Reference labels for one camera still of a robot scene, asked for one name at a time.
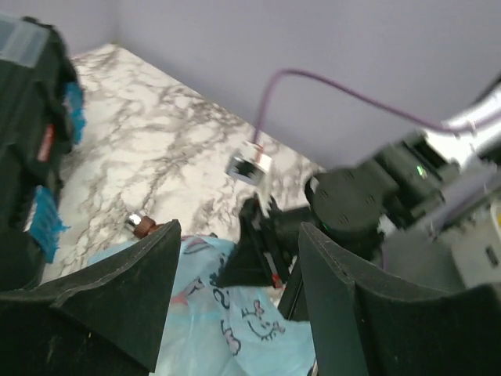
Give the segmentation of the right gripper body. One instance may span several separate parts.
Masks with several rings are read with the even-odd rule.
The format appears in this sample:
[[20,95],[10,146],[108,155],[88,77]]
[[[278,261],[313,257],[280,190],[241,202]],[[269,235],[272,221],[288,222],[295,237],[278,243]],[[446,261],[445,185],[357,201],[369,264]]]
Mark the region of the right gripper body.
[[299,256],[301,224],[319,229],[330,239],[365,259],[381,243],[383,215],[398,199],[398,180],[376,162],[335,168],[311,175],[305,184],[306,204],[283,210],[259,188],[240,210],[240,228],[257,230],[271,274],[287,274]]

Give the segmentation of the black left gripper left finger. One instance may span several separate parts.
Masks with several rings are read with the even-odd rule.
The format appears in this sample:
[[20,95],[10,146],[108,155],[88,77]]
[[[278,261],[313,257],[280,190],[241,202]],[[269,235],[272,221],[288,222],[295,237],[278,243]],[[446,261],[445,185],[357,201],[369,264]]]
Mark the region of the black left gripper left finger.
[[1,294],[3,372],[153,372],[178,265],[172,220],[35,289]]

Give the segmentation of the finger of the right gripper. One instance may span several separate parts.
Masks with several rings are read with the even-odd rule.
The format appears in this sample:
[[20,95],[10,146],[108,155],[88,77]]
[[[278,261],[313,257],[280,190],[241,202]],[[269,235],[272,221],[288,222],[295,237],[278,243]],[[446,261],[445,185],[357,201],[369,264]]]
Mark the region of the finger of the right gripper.
[[272,274],[264,250],[260,233],[242,227],[238,243],[218,272],[217,287],[271,287]]
[[294,263],[285,290],[279,301],[278,310],[286,320],[296,322],[309,321],[299,258]]

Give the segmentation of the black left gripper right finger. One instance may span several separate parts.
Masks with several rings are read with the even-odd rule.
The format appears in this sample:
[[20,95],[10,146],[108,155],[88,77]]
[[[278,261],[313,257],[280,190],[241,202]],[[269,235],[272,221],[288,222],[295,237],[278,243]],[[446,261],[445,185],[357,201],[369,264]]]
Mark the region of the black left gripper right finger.
[[301,225],[299,261],[322,375],[497,375],[500,286],[410,283]]

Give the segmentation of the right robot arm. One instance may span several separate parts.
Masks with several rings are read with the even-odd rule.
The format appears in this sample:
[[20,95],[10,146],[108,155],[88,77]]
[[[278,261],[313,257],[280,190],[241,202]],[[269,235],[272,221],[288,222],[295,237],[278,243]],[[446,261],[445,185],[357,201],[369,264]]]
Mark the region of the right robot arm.
[[312,327],[319,375],[500,372],[500,83],[354,166],[312,174],[280,210],[257,137],[226,169],[251,184],[218,287],[272,286]]

